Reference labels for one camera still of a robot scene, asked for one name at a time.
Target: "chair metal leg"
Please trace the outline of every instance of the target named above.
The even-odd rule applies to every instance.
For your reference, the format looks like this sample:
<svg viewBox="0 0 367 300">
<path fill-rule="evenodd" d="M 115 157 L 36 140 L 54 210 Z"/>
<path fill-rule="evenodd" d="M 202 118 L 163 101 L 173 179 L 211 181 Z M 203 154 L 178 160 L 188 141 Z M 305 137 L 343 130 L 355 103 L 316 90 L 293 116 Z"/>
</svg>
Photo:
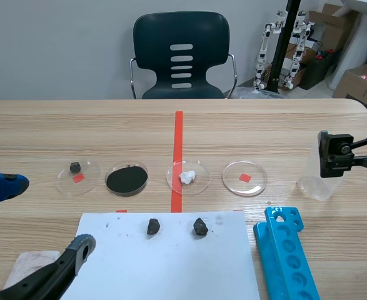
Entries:
<svg viewBox="0 0 367 300">
<path fill-rule="evenodd" d="M 136 93 L 134 92 L 134 84 L 133 84 L 133 62 L 135 60 L 136 60 L 136 58 L 131 59 L 131 89 L 132 89 L 133 99 L 137 99 L 136 98 Z"/>
<path fill-rule="evenodd" d="M 234 89 L 236 88 L 236 85 L 238 83 L 238 70 L 236 69 L 236 61 L 234 60 L 234 55 L 232 54 L 228 54 L 231 58 L 232 58 L 232 63 L 233 63 L 233 72 L 234 72 L 234 84 L 233 84 L 233 88 L 231 89 L 228 98 L 230 98 L 232 96 L 232 93 L 234 91 Z"/>
</svg>

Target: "gray wall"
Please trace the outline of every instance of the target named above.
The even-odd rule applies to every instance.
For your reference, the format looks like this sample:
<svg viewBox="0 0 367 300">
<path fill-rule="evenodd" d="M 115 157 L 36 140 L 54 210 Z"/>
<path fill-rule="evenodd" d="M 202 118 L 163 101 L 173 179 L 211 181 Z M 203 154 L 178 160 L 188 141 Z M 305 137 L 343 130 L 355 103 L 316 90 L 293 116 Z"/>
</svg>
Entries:
<svg viewBox="0 0 367 300">
<path fill-rule="evenodd" d="M 301 7 L 318 5 L 303 0 Z M 264 24 L 285 7 L 282 0 L 0 0 L 0 99 L 132 98 L 134 22 L 163 11 L 223 14 L 243 83 L 254 77 Z M 141 96 L 155 75 L 137 68 L 135 75 Z M 233 84 L 230 61 L 210 69 L 207 77 L 227 91 Z"/>
</svg>

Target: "white cotton ball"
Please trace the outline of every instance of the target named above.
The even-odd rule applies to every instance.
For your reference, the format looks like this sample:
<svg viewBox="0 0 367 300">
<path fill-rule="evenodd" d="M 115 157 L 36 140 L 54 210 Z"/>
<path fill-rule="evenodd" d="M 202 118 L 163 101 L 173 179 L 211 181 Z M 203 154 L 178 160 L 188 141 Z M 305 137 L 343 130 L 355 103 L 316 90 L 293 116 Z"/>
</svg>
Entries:
<svg viewBox="0 0 367 300">
<path fill-rule="evenodd" d="M 196 172 L 194 171 L 183 172 L 179 175 L 179 178 L 181 180 L 181 183 L 189 184 L 196 178 Z"/>
</svg>

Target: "black petri dish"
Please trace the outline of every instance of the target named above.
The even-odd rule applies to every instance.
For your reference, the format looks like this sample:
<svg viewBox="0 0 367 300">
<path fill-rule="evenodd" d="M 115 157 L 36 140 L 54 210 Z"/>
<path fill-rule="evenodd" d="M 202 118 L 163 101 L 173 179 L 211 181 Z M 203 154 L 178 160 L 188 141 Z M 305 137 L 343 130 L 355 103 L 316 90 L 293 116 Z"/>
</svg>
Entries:
<svg viewBox="0 0 367 300">
<path fill-rule="evenodd" d="M 146 187 L 147 180 L 147 169 L 140 162 L 118 164 L 106 175 L 106 185 L 109 191 L 122 197 L 140 193 Z"/>
</svg>

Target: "black pole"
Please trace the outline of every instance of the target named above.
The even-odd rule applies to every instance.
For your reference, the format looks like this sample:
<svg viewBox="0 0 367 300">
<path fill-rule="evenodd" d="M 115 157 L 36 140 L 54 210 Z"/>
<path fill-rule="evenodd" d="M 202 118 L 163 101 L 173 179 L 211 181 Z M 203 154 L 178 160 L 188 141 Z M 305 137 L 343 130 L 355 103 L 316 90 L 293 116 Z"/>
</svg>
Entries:
<svg viewBox="0 0 367 300">
<path fill-rule="evenodd" d="M 293 32 L 293 26 L 298 8 L 300 7 L 300 2 L 301 0 L 288 0 L 288 5 L 286 6 L 288 16 L 286 17 L 286 24 L 279 35 L 278 45 L 276 45 L 276 51 L 271 66 L 271 74 L 269 75 L 268 85 L 266 86 L 268 91 L 278 92 L 279 76 L 282 71 L 284 57 L 290 42 L 291 33 Z"/>
</svg>

